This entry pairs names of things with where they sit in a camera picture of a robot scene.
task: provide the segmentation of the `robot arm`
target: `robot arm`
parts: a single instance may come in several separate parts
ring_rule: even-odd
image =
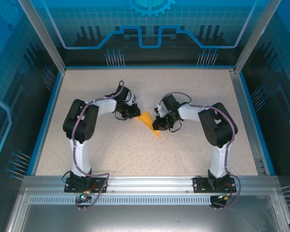
[[[111,97],[118,93],[121,90],[122,86],[118,86],[115,93],[107,95],[105,97]],[[105,99],[101,101],[96,101],[90,105],[83,115],[82,120],[78,124],[75,131],[75,141],[76,141],[76,151],[75,158],[78,164],[78,167],[85,173],[91,173],[91,166],[89,164],[89,149],[88,149],[88,140],[92,137],[97,117],[106,113],[115,113],[118,112],[122,116],[122,120],[127,120],[140,115],[140,109],[135,103],[136,97],[131,94],[131,91],[123,87],[123,90],[120,94],[112,99]],[[73,141],[72,141],[72,130],[76,124],[76,121],[82,112],[82,109],[87,103],[76,99],[74,100],[69,113],[64,121],[63,130],[66,132],[66,136],[70,140],[70,144],[73,150]],[[72,174],[75,176],[85,176],[80,173],[76,168],[74,162],[72,165]]]
[[[225,184],[229,175],[225,171],[225,154],[227,143],[232,138],[232,129],[225,118],[206,107],[195,107],[184,102],[180,104],[173,95],[165,97],[163,103],[166,109],[160,105],[155,109],[158,116],[153,123],[154,130],[167,130],[173,128],[177,121],[193,120],[201,122],[205,136],[212,145],[212,162],[208,171],[208,182],[212,189]],[[233,123],[235,133],[237,127],[229,113],[221,103],[216,103],[213,107],[221,110]]]

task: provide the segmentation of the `work surface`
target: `work surface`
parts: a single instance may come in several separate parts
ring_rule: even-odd
[[[129,69],[67,70],[36,175],[63,175],[72,168],[72,152],[62,125],[75,99],[89,101],[113,93],[119,80],[137,96],[141,112],[154,108],[169,92],[181,91],[193,104],[224,104],[238,127],[232,144],[229,170],[257,175],[247,134],[228,70]],[[187,98],[175,95],[179,102]],[[176,132],[160,131],[159,139],[139,119],[119,121],[112,113],[98,117],[89,140],[93,173],[113,176],[207,175],[211,145],[198,122],[184,121]]]

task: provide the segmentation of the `enclosure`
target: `enclosure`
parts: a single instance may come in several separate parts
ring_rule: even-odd
[[[63,124],[120,80],[153,120],[170,92],[223,103],[238,128],[230,207],[196,191],[213,162],[202,122],[157,136],[107,113],[88,154],[110,177],[79,212]],[[77,230],[290,231],[290,0],[0,1],[0,231]]]

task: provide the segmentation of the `yellow paper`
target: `yellow paper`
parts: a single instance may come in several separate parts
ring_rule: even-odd
[[[138,116],[138,119],[147,125],[161,139],[159,131],[153,129],[153,120],[148,111],[141,113],[141,116]]]

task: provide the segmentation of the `black mounting bracket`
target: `black mounting bracket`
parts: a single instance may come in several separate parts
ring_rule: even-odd
[[[86,176],[86,177],[77,176],[77,175],[74,175],[73,173],[70,173],[70,177],[68,177],[65,182],[64,192],[82,193],[94,187],[94,189],[92,189],[91,192],[99,193],[99,191],[103,187],[105,180],[106,180],[106,177],[92,178],[89,176]],[[102,193],[105,193],[106,189],[107,189],[107,184],[102,190]]]
[[[234,178],[228,178],[223,185],[217,186],[215,190],[212,188],[210,183],[208,182],[208,177],[200,177],[197,176],[192,179],[192,186],[194,193],[230,193],[230,188],[226,184],[231,184],[232,193],[236,192],[236,185]]]

